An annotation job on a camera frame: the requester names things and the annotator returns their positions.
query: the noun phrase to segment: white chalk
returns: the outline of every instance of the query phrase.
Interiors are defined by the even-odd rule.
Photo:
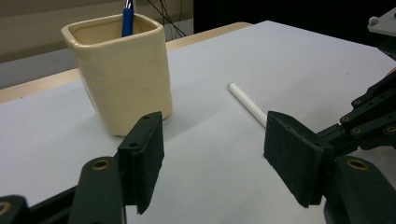
[[[265,114],[235,83],[228,84],[228,90],[244,105],[259,123],[265,128],[267,125],[267,114]]]

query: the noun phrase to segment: white table surface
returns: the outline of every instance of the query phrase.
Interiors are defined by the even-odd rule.
[[[396,66],[376,48],[271,21],[168,59],[174,111],[163,122],[163,168],[146,213],[127,207],[129,223],[325,223],[325,199],[308,209],[295,201],[262,155],[265,129],[227,84],[319,132]],[[0,195],[29,205],[75,186],[85,162],[113,156],[122,141],[103,129],[81,81],[0,104],[0,124]],[[392,148],[354,155],[396,186]]]

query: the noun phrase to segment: pen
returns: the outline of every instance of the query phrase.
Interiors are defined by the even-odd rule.
[[[134,6],[132,0],[126,0],[122,11],[122,34],[121,36],[132,35],[134,29]]]
[[[265,128],[265,126],[267,125],[267,114],[265,114],[241,89],[239,89],[239,87],[235,83],[230,82],[228,84],[228,90]]]

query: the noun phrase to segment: dark background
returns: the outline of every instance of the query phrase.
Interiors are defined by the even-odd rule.
[[[377,47],[386,38],[367,29],[368,20],[396,7],[394,1],[194,1],[194,32],[230,23],[276,21],[323,35]]]

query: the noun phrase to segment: cream ceramic cup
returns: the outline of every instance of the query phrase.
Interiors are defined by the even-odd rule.
[[[172,111],[163,26],[134,14],[134,33],[121,37],[122,15],[62,29],[92,105],[106,130],[125,136],[144,115]]]

